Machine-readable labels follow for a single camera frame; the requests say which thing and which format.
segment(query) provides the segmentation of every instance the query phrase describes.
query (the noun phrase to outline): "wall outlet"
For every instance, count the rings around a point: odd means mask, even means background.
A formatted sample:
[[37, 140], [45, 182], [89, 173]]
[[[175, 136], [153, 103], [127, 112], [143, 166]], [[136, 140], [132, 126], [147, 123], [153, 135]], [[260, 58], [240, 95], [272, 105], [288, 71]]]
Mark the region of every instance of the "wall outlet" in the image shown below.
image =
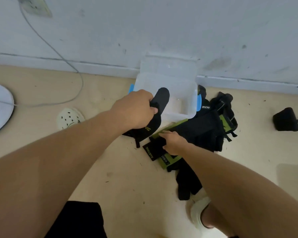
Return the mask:
[[21, 7], [29, 14], [52, 17], [52, 13], [49, 10], [44, 0], [18, 0]]

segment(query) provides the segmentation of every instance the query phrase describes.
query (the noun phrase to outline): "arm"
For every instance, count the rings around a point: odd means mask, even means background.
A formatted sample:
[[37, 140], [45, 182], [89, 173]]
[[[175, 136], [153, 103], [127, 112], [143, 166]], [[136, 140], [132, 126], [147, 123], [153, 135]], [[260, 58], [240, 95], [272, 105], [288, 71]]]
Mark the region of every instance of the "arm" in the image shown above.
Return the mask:
[[160, 135], [167, 141], [164, 149], [185, 159], [240, 238], [298, 238], [298, 202], [277, 185], [176, 132]]
[[0, 158], [0, 237], [43, 237], [108, 145], [149, 123], [152, 98], [131, 92], [111, 110]]

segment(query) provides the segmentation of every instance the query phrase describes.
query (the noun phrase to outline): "white wall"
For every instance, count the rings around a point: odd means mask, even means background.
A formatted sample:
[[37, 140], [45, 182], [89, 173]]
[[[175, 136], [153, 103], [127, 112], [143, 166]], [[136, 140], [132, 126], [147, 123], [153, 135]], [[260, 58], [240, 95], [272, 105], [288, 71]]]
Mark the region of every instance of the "white wall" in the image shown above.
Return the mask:
[[[139, 68], [146, 52], [197, 59], [200, 75], [298, 83], [298, 0], [45, 0], [27, 15], [66, 59]], [[17, 0], [0, 0], [0, 53], [58, 58]]]

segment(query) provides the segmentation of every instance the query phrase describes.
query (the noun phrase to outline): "cable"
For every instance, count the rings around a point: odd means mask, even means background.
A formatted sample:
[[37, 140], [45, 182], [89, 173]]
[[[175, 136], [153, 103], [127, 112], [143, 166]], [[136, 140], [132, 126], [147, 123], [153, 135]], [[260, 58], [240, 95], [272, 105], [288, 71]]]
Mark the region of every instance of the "cable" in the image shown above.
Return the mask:
[[29, 23], [28, 19], [26, 18], [24, 12], [23, 12], [23, 9], [22, 9], [22, 6], [21, 4], [19, 4], [19, 7], [20, 7], [20, 11], [22, 13], [22, 16], [23, 18], [25, 19], [25, 21], [28, 23], [28, 25], [31, 27], [31, 29], [36, 33], [36, 35], [38, 35], [38, 37], [40, 39], [42, 39], [50, 48], [52, 48], [52, 50], [57, 54], [59, 55], [59, 57], [64, 61], [66, 62], [71, 68], [73, 68], [81, 77], [81, 80], [82, 80], [82, 86], [79, 90], [79, 92], [77, 93], [77, 95], [70, 99], [70, 100], [67, 100], [67, 101], [64, 101], [64, 102], [59, 102], [59, 103], [40, 103], [40, 104], [34, 104], [34, 105], [31, 105], [31, 104], [14, 104], [14, 103], [8, 103], [8, 102], [4, 102], [4, 101], [0, 101], [0, 103], [4, 103], [4, 104], [10, 104], [10, 105], [13, 105], [13, 106], [24, 106], [24, 107], [28, 107], [28, 108], [34, 108], [34, 107], [42, 107], [42, 106], [53, 106], [53, 105], [58, 105], [58, 104], [64, 104], [64, 103], [68, 103], [68, 102], [71, 102], [73, 100], [75, 100], [81, 93], [82, 89], [83, 89], [83, 86], [84, 86], [84, 80], [83, 80], [83, 77], [82, 77], [82, 74], [72, 65], [70, 64], [65, 58], [63, 58], [63, 56], [61, 54], [59, 54], [58, 51], [55, 50], [54, 47], [52, 47], [40, 34], [38, 34], [38, 32], [32, 27], [32, 25]]

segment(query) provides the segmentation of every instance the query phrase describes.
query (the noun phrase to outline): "clear plastic container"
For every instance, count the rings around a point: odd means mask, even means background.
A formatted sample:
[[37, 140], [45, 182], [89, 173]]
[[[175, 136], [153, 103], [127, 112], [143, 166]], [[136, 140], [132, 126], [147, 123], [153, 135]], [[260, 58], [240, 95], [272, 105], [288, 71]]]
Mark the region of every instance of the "clear plastic container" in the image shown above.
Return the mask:
[[170, 92], [170, 99], [161, 119], [171, 122], [191, 119], [197, 111], [196, 75], [196, 61], [145, 56], [141, 61], [134, 91], [144, 89], [155, 96], [159, 88], [165, 87]]

